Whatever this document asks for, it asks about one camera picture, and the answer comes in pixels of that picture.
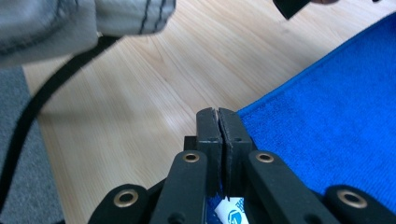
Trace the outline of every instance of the gray fabric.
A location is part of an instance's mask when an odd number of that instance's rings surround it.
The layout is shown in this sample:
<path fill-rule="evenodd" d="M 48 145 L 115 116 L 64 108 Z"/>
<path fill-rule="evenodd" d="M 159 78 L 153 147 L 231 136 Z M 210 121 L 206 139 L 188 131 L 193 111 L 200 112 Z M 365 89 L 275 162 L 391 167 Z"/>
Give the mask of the gray fabric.
<path fill-rule="evenodd" d="M 0 0 L 0 8 L 5 2 L 12 0 Z M 57 0 L 34 1 L 46 5 Z M 18 15 L 31 15 L 33 21 L 40 18 L 39 10 L 35 10 L 36 5 L 26 4 L 27 6 L 15 9 L 17 16 L 5 17 L 0 14 L 0 21 L 14 20 L 18 21 Z M 20 31 L 21 36 L 0 35 L 0 67 L 19 65 L 23 63 L 35 62 L 48 58 L 63 56 L 71 53 L 79 53 L 86 49 L 92 48 L 97 42 L 95 4 L 93 0 L 60 0 L 57 7 L 52 10 L 51 14 L 55 14 L 54 18 L 46 16 L 45 25 L 35 29 L 33 33 L 25 34 Z M 5 30 L 0 27 L 0 33 L 16 33 L 23 26 L 19 26 L 17 22 L 12 22 L 14 26 Z"/>
<path fill-rule="evenodd" d="M 176 0 L 0 0 L 0 67 L 76 54 L 103 35 L 160 32 Z"/>
<path fill-rule="evenodd" d="M 22 69 L 0 69 L 0 169 L 16 120 L 29 99 Z M 62 219 L 47 152 L 35 122 L 24 144 L 0 222 L 46 224 Z"/>

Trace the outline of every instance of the blue towel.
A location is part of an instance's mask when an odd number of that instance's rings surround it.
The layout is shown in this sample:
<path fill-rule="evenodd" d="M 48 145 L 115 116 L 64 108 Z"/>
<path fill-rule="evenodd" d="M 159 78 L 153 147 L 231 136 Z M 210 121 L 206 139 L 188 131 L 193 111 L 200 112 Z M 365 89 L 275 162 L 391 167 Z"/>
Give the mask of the blue towel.
<path fill-rule="evenodd" d="M 396 213 L 396 13 L 238 114 L 310 189 L 346 184 Z"/>

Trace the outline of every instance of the black strap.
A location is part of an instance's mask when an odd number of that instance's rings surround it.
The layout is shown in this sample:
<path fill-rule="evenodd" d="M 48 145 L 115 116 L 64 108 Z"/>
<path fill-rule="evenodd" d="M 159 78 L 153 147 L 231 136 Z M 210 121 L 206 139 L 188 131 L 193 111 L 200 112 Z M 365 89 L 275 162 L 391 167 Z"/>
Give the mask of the black strap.
<path fill-rule="evenodd" d="M 99 37 L 98 44 L 95 48 L 76 55 L 62 66 L 47 80 L 47 82 L 30 100 L 29 104 L 23 109 L 9 143 L 6 161 L 0 177 L 0 214 L 3 211 L 3 207 L 7 199 L 26 135 L 43 105 L 50 99 L 52 94 L 61 88 L 62 85 L 80 68 L 101 54 L 105 49 L 112 46 L 118 39 L 120 38 L 114 36 Z"/>

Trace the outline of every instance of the black plastic part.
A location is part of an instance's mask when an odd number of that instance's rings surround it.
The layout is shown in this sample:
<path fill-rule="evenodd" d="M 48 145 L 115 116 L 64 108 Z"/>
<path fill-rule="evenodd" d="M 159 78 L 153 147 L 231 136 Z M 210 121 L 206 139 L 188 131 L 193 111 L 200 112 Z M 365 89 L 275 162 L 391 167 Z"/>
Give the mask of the black plastic part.
<path fill-rule="evenodd" d="M 160 198 L 161 192 L 163 191 L 163 185 L 165 184 L 166 178 L 158 182 L 156 185 L 148 189 L 148 204 L 146 210 L 148 215 L 154 211 L 157 205 L 158 199 Z M 144 220 L 144 223 L 149 223 L 149 217 Z"/>
<path fill-rule="evenodd" d="M 196 136 L 184 136 L 184 146 L 185 150 L 196 150 L 197 149 L 197 137 Z"/>
<path fill-rule="evenodd" d="M 277 155 L 253 151 L 246 167 L 250 183 L 273 223 L 339 223 Z"/>
<path fill-rule="evenodd" d="M 126 207 L 118 207 L 114 203 L 117 194 L 132 189 L 137 192 L 137 201 Z M 137 185 L 122 185 L 111 190 L 93 212 L 89 224 L 141 224 L 147 223 L 146 206 L 149 201 L 147 191 Z"/>
<path fill-rule="evenodd" d="M 196 147 L 206 154 L 208 159 L 207 195 L 220 193 L 222 138 L 216 111 L 207 108 L 199 111 L 197 119 Z"/>
<path fill-rule="evenodd" d="M 256 190 L 251 185 L 247 186 L 244 199 L 245 215 L 249 224 L 271 224 L 271 218 L 262 204 Z"/>
<path fill-rule="evenodd" d="M 287 20 L 305 7 L 310 0 L 274 0 L 277 9 Z"/>
<path fill-rule="evenodd" d="M 207 158 L 203 152 L 186 150 L 178 153 L 150 223 L 204 224 L 206 172 Z"/>
<path fill-rule="evenodd" d="M 324 203 L 339 220 L 343 220 L 343 223 L 396 223 L 395 214 L 388 208 L 367 193 L 350 186 L 340 185 L 328 188 Z"/>
<path fill-rule="evenodd" d="M 222 186 L 228 197 L 243 197 L 247 183 L 244 161 L 254 150 L 253 142 L 239 116 L 228 109 L 219 108 L 219 125 L 223 134 Z"/>

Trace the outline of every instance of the white label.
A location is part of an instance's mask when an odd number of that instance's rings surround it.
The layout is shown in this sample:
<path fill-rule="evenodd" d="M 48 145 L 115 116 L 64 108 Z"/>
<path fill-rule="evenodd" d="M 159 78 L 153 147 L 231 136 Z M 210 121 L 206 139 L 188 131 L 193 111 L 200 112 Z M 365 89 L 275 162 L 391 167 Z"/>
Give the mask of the white label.
<path fill-rule="evenodd" d="M 248 224 L 243 198 L 230 198 L 230 201 L 224 199 L 215 212 L 223 224 Z"/>

